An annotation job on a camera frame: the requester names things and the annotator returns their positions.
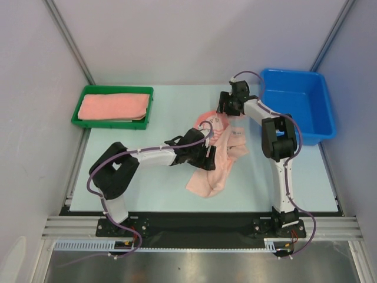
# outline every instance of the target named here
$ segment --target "white table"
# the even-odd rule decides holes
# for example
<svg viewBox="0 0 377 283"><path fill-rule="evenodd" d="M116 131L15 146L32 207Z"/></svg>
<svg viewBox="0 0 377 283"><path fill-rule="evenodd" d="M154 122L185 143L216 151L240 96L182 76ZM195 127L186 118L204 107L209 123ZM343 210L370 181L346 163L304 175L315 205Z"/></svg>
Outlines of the white table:
<svg viewBox="0 0 377 283"><path fill-rule="evenodd" d="M146 130L92 129L75 185L70 211L101 211L97 196L86 190L89 168L113 142L129 149L156 146L184 135L199 115L216 109L229 85L154 86L150 124ZM246 117L236 121L246 129L250 154L233 166L224 190L201 198L185 187L195 167L181 164L138 170L124 197L135 212L268 212L273 203L272 173L261 148L259 125ZM311 212L337 212L335 198L318 146L303 147L293 161L296 202Z"/></svg>

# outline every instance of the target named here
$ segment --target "reflective metallic surface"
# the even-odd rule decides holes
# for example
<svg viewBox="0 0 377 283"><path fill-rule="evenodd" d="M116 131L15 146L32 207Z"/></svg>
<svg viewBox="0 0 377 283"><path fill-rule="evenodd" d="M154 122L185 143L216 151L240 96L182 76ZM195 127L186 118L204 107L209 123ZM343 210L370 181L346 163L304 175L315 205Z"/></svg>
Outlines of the reflective metallic surface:
<svg viewBox="0 0 377 283"><path fill-rule="evenodd" d="M113 260L89 252L54 252L45 282L360 282L347 242L314 242L293 260L272 254L137 252Z"/></svg>

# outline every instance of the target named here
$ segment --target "crumpled pink cloth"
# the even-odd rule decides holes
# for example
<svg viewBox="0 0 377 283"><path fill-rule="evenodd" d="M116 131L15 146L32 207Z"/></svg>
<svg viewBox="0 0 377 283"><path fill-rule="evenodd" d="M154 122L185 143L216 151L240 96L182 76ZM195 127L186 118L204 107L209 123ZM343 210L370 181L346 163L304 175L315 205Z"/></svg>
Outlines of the crumpled pink cloth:
<svg viewBox="0 0 377 283"><path fill-rule="evenodd" d="M215 196L221 192L225 187L233 163L249 153L245 144L244 128L227 126L214 143L216 146L214 158L216 169L212 171L197 169L186 189L204 198Z"/></svg>
<svg viewBox="0 0 377 283"><path fill-rule="evenodd" d="M141 120L147 114L149 94L87 94L78 112L80 120Z"/></svg>

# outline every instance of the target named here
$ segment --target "blue bin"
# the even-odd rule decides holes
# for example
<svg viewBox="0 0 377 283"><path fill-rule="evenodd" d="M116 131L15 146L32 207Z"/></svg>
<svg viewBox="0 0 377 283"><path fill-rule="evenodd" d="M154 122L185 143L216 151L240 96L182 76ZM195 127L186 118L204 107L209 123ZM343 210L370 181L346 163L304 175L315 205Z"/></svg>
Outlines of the blue bin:
<svg viewBox="0 0 377 283"><path fill-rule="evenodd" d="M314 146L335 137L335 123L325 78L314 72L265 69L262 102L272 110L291 114L299 125L303 144Z"/></svg>

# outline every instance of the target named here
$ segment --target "purple cable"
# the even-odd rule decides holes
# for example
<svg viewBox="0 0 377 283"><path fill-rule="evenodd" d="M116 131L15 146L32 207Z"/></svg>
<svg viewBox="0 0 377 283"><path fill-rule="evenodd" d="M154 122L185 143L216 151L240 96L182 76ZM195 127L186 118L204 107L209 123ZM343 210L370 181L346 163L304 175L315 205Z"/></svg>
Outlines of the purple cable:
<svg viewBox="0 0 377 283"><path fill-rule="evenodd" d="M297 151L294 153L293 156L291 156L290 158L288 158L285 162L284 162L284 174L285 174L285 189L286 189L286 196L288 197L289 201L291 202L291 204L298 210L298 211L301 211L302 213L305 213L306 215L310 216L312 218L312 221L313 221L313 232L312 232L312 235L310 236L309 240L306 242L306 244L300 248L298 251L294 252L293 254L296 255L300 252L302 252L312 241L313 241L313 238L316 234L316 230L317 230L317 221L315 219L315 217L308 211L300 208L294 201L293 199L290 197L290 192L289 192L289 184L288 184L288 170L287 170L287 165L288 165L288 162L291 161L293 158L295 158L301 151L301 148L302 148L302 133L301 133L301 129L299 127L299 125L296 123L296 121L294 121L294 119L292 119L291 117L289 117L288 115L285 115L285 114L280 114L280 113L276 113L276 112L272 112L270 110L268 110L265 106L261 105L259 103L260 99L262 98L262 96L264 95L264 92L266 91L266 83L264 81L264 79L258 75L256 72L253 72L253 71L242 71L242 72L239 72L238 74L236 74L234 76L234 78L236 78L237 76L239 76L240 74L244 74L244 73L248 73L248 74L253 74L255 76L257 76L260 81L262 82L263 84L263 87L262 87L262 92L260 93L260 95L258 96L258 99L257 99L257 105L263 109L264 111L270 113L271 115L274 115L274 116L280 116L280 117L284 117L286 119L288 119L289 121L291 121L293 123L293 125L296 127L297 129L297 132L299 133L299 148L297 149Z"/></svg>
<svg viewBox="0 0 377 283"><path fill-rule="evenodd" d="M163 146L163 147L159 147L159 146L155 146L155 147L146 147L146 148L143 148L143 149L140 149L140 150L130 150L129 152L121 152L119 154L116 154L116 155L113 155L111 156L110 158L108 158L107 160L103 161L100 165L98 165L98 167L96 167L93 172L90 174L89 176L89 179L87 181L87 190L94 194L94 195L97 195L101 198L101 204L102 204L102 207L104 209L104 213L106 215L106 217L108 218L108 220L113 224L115 225L116 227L119 227L123 230L127 230L127 231L130 231L132 232L133 234L135 234L138 238L139 238L139 243L138 245L130 250L129 252L127 252L126 254L123 254L123 255L116 255L114 256L114 258L124 258L126 256L129 256L131 254L133 254L138 248L140 248L141 244L143 243L143 239L141 237L141 235L133 230L133 229L130 229L126 226L123 226L119 223L117 223L112 217L111 215L108 213L108 209L106 207L106 203L105 203L105 200L104 200L104 197L102 194L98 193L98 192L95 192L93 191L92 189L90 189L90 183L91 181L93 180L93 177L95 176L95 174L98 173L99 170L101 170L104 166L106 166L107 164L109 164L110 162L114 161L115 159L121 157L121 156L125 156L125 155L128 155L128 154L134 154L134 153L139 153L139 152L149 152L149 151L152 151L152 150L163 150L163 149L183 149L185 147L190 147L190 146L196 146L197 144L200 144L202 142L204 142L206 139L208 139L212 134L213 134L213 127L212 127L212 124L208 121L202 121L200 123L199 126L201 126L202 124L204 123L207 123L209 126L210 126L210 131L208 133L208 135L206 135L204 138L202 138L201 140L198 140L198 141L195 141L194 143L190 143L190 144L184 144L182 146ZM80 258L80 259L76 259L74 261L71 261L71 262L68 262L66 264L62 264L62 265L58 265L58 267L65 267L65 266L68 266L68 265L71 265L71 264L76 264L77 262L80 262L80 261L84 261L88 258L93 258L95 256L100 256L100 255L108 255L108 254L104 254L104 253L97 253L97 254L93 254L93 255L89 255L89 256L85 256L83 258Z"/></svg>

